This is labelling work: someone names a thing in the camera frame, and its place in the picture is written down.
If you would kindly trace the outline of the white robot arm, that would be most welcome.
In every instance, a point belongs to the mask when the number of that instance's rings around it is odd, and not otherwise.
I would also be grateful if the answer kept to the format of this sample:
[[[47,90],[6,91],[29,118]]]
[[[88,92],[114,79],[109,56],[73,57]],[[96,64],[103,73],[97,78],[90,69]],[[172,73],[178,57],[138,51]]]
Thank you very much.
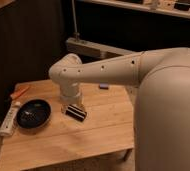
[[[167,48],[82,63],[70,53],[49,69],[64,105],[81,100],[81,83],[137,89],[135,171],[190,171],[190,48]]]

